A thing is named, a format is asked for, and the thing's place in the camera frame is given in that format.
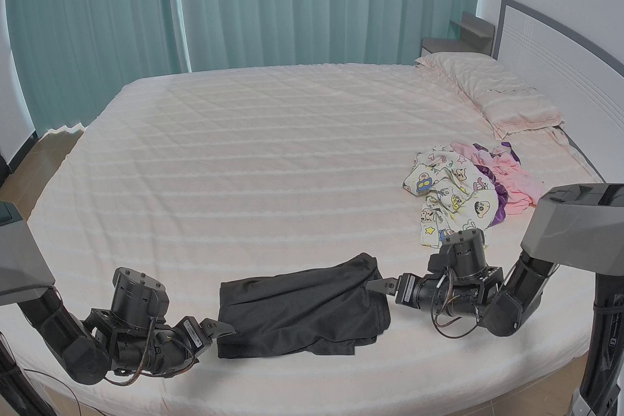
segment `mattress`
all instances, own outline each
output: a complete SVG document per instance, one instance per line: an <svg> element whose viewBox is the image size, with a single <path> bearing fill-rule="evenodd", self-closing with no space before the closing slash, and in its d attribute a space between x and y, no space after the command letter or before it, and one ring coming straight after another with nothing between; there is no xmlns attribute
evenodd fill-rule
<svg viewBox="0 0 624 416"><path fill-rule="evenodd" d="M363 251L384 277L424 274L434 250L419 244L422 199L401 184L416 151L454 140L495 144L479 112L424 67L147 78L124 87L88 127L29 225L78 318L110 306L118 266L166 285L169 324L216 318L222 281L333 266ZM598 179L556 129L509 140L545 188ZM489 264L511 267L531 214L488 229ZM509 338L478 328L449 340L428 313L391 301L390 328L354 356L227 360L213 347L188 373L128 388L77 385L16 306L0 309L0 320L23 367L60 377L118 416L443 415L584 353L592 299L593 275L562 267ZM456 331L470 326L465 318Z"/></svg>

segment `black fabric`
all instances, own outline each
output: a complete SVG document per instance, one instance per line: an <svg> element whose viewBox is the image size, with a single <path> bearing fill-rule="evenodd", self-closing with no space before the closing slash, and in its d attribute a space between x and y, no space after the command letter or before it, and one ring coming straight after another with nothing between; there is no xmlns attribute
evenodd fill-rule
<svg viewBox="0 0 624 416"><path fill-rule="evenodd" d="M236 334L217 339L219 358L352 356L390 326L386 296L365 289L376 279L377 259L361 253L328 269L222 282L219 321Z"/></svg>

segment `label sticker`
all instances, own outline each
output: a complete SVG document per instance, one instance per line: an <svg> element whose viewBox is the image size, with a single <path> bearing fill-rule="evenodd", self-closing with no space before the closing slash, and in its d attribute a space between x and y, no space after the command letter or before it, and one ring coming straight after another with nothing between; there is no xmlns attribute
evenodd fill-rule
<svg viewBox="0 0 624 416"><path fill-rule="evenodd" d="M184 327L187 329L187 331L189 332L188 334L191 336L191 338L193 339L193 343L195 343L195 346L197 346L197 348L201 347L203 345L202 341L199 339L199 336L197 335L197 333L195 332L195 329L193 329L193 326L191 326L191 323L189 322L189 320L185 320L184 321Z"/></svg>
<svg viewBox="0 0 624 416"><path fill-rule="evenodd" d="M405 287L405 293L403 294L403 302L409 303L410 298L412 297L412 290L414 289L414 284L416 283L416 276L410 276L408 285Z"/></svg>

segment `pillowcase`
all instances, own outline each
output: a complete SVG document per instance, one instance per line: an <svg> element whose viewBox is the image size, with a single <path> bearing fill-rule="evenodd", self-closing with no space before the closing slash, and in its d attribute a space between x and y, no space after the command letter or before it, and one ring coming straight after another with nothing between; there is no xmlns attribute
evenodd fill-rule
<svg viewBox="0 0 624 416"><path fill-rule="evenodd" d="M561 112L544 94L488 55L436 52L417 61L457 85L490 122L497 139L563 124Z"/></svg>

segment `floor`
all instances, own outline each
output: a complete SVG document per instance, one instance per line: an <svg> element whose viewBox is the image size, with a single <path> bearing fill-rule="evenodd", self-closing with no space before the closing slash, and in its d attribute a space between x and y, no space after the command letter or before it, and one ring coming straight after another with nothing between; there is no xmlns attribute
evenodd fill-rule
<svg viewBox="0 0 624 416"><path fill-rule="evenodd" d="M39 140L17 171L0 187L0 200L13 202L27 219L43 188L81 135L82 131L63 131L49 133ZM586 356L577 358L548 376L449 416L565 416L572 392L583 376L585 360ZM73 399L53 390L48 391L64 416L77 416L77 406ZM10 414L10 408L0 404L0 416ZM98 414L101 413L82 406L82 415Z"/></svg>

